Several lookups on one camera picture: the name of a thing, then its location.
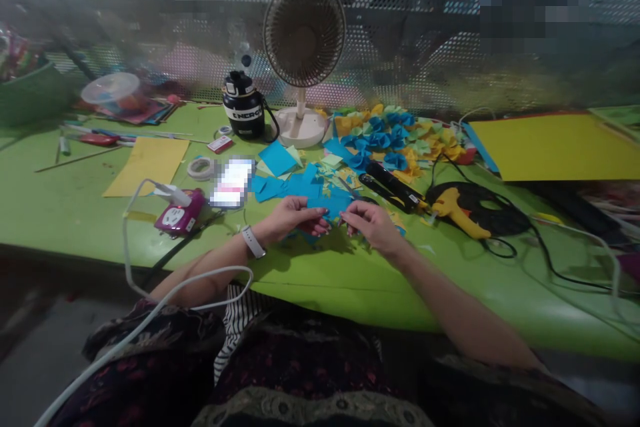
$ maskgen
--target blurred phone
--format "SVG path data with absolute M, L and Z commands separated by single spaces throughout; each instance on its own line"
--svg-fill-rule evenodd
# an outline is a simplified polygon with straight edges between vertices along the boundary
M 247 200 L 251 179 L 255 173 L 255 160 L 231 157 L 215 180 L 209 205 L 221 209 L 240 208 Z

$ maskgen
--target woman's right hand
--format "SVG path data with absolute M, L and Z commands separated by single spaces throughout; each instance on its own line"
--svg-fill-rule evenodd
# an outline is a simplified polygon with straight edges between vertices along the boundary
M 347 223 L 349 237 L 360 231 L 383 256 L 392 255 L 405 245 L 389 214 L 379 205 L 356 200 L 347 211 L 340 212 L 340 217 Z

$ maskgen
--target pink device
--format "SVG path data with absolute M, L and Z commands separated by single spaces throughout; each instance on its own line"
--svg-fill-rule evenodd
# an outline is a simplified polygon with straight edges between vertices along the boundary
M 195 221 L 198 220 L 202 206 L 205 204 L 204 192 L 200 189 L 183 190 L 191 198 L 187 207 L 169 204 L 158 220 L 153 224 L 158 230 L 167 232 L 171 238 L 188 234 Z

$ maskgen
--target yellow glue gun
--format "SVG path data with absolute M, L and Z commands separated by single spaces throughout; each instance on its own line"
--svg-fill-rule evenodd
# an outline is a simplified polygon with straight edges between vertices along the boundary
M 491 232 L 483 229 L 465 215 L 458 205 L 460 192 L 455 187 L 446 189 L 431 206 L 431 210 L 438 217 L 449 217 L 454 224 L 460 227 L 474 240 L 491 238 Z

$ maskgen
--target hand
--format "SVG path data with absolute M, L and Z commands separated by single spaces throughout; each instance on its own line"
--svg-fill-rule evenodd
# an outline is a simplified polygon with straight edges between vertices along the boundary
M 263 246 L 280 242 L 295 228 L 319 237 L 331 230 L 329 222 L 322 218 L 326 212 L 325 208 L 308 209 L 306 197 L 289 195 L 282 199 L 271 215 L 253 227 L 253 232 Z
M 405 240 L 389 214 L 378 205 L 356 200 L 349 205 L 347 211 L 340 212 L 340 217 L 347 223 L 349 237 L 359 230 L 371 247 L 383 256 L 391 255 L 405 245 Z

